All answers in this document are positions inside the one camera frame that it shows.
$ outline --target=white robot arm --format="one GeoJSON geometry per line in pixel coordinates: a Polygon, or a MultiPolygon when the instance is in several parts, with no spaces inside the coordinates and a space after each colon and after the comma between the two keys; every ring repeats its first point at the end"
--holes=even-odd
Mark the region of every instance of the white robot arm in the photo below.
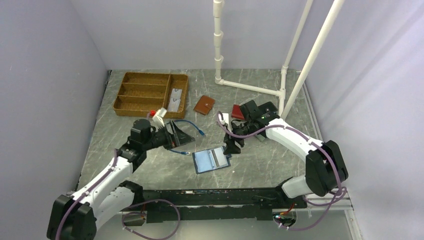
{"type": "Polygon", "coordinates": [[[348,178],[348,171],[340,153],[339,146],[333,142],[322,142],[307,136],[290,126],[271,109],[271,102],[257,106],[251,100],[240,106],[246,122],[237,125],[227,113],[218,113],[220,126],[226,131],[224,154],[240,154],[245,138],[260,134],[285,146],[306,164],[306,173],[291,177],[281,184],[284,194],[292,199],[307,194],[323,197],[338,183],[348,178]]]}
{"type": "MultiPolygon", "coordinates": [[[[249,209],[240,211],[240,216],[234,216],[234,210],[230,209],[231,217],[245,218],[249,213],[253,215],[248,217],[253,216],[258,220],[263,212],[255,215],[254,211],[269,211],[269,217],[272,217],[272,209],[289,208],[295,203],[296,208],[306,208],[303,195],[313,193],[323,197],[348,178],[345,163],[335,142],[322,142],[304,135],[269,110],[270,104],[273,106],[272,103],[265,103],[258,107],[254,101],[250,101],[240,106],[246,121],[239,125],[230,122],[227,113],[221,114],[218,122],[226,131],[224,154],[240,154],[241,150],[235,143],[243,147],[244,138],[260,134],[298,155],[306,165],[304,175],[291,177],[277,187],[268,188],[143,190],[142,186],[125,179],[143,163],[148,150],[161,146],[172,149],[195,140],[173,121],[169,122],[169,127],[165,126],[162,117],[166,110],[161,109],[153,119],[160,126],[158,131],[146,119],[135,121],[127,142],[115,151],[114,158],[91,182],[71,196],[61,195],[56,199],[47,237],[51,240],[92,240],[97,230],[122,209],[156,199],[179,206],[182,220],[193,219],[192,214],[202,211],[202,206],[206,206],[206,211],[210,211],[209,206],[246,206],[249,209]],[[330,166],[329,159],[334,161],[335,168],[330,166]]],[[[155,204],[149,207],[149,214],[159,214],[169,206],[155,204]]],[[[207,214],[199,212],[194,219],[199,216],[203,218],[207,214]]]]}

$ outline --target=table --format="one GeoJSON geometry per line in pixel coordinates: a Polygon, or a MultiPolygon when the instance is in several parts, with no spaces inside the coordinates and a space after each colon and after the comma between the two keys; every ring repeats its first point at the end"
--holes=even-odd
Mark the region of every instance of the table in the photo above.
{"type": "MultiPolygon", "coordinates": [[[[180,151],[195,152],[223,145],[224,132],[216,125],[215,120],[218,110],[230,113],[233,104],[243,104],[250,100],[258,105],[271,101],[278,106],[276,96],[215,84],[213,69],[113,70],[98,112],[79,179],[79,188],[86,185],[109,163],[113,157],[113,149],[119,148],[127,140],[133,122],[139,119],[117,116],[113,110],[113,103],[126,72],[181,73],[189,76],[185,119],[193,121],[206,136],[201,136],[190,124],[176,123],[184,132],[196,138],[195,142],[177,148],[180,151]],[[202,95],[215,99],[213,109],[206,116],[193,111],[202,95]]],[[[288,70],[287,99],[298,76],[295,70],[288,70]]],[[[224,69],[222,78],[276,90],[280,88],[281,74],[280,69],[224,69]]],[[[317,138],[303,90],[297,96],[286,121],[303,133],[317,138]]],[[[234,154],[230,163],[230,167],[196,174],[191,155],[173,153],[160,147],[147,152],[147,159],[129,180],[147,190],[259,188],[275,187],[283,180],[305,172],[304,163],[293,152],[275,141],[266,139],[260,142],[254,137],[245,140],[241,154],[234,154]]]]}

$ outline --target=red wallet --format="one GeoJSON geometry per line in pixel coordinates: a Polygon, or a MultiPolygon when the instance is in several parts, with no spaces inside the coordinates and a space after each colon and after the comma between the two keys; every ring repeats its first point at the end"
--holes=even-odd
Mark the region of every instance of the red wallet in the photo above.
{"type": "Polygon", "coordinates": [[[200,97],[199,101],[194,107],[194,110],[200,114],[207,115],[214,106],[214,103],[215,99],[203,95],[200,97]]]}

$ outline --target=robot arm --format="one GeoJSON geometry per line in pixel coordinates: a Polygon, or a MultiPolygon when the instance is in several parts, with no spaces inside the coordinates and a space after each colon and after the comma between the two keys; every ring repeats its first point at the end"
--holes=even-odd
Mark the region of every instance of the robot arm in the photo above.
{"type": "MultiPolygon", "coordinates": [[[[306,173],[286,179],[279,186],[288,198],[292,199],[312,193],[323,197],[337,186],[335,174],[338,174],[341,182],[348,178],[345,162],[339,146],[335,142],[322,142],[303,134],[281,119],[272,111],[273,108],[275,106],[271,102],[257,106],[251,100],[240,106],[246,122],[240,125],[230,122],[226,113],[223,114],[223,119],[219,120],[221,124],[225,124],[228,131],[238,136],[254,135],[255,132],[265,128],[258,134],[278,142],[300,157],[306,165],[306,173]],[[329,161],[318,148],[323,149],[334,161],[336,173],[333,172],[329,161]]],[[[243,138],[237,138],[228,133],[225,134],[224,142],[226,143],[224,154],[241,153],[235,143],[238,143],[240,147],[244,146],[243,138]]]]}
{"type": "Polygon", "coordinates": [[[161,146],[173,149],[195,140],[173,121],[165,125],[165,113],[161,109],[153,119],[160,126],[158,131],[147,119],[136,120],[127,142],[93,180],[71,196],[56,199],[47,229],[49,239],[92,240],[97,229],[116,213],[144,202],[143,187],[124,180],[143,163],[147,151],[161,146]]]}

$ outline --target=red object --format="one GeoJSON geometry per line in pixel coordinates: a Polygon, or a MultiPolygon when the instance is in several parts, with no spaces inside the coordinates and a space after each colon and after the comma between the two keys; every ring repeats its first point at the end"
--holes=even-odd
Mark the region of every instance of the red object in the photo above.
{"type": "Polygon", "coordinates": [[[235,118],[235,119],[240,119],[240,120],[244,120],[245,117],[243,117],[242,111],[240,110],[240,106],[234,104],[232,106],[232,112],[231,112],[231,117],[235,118]]]}

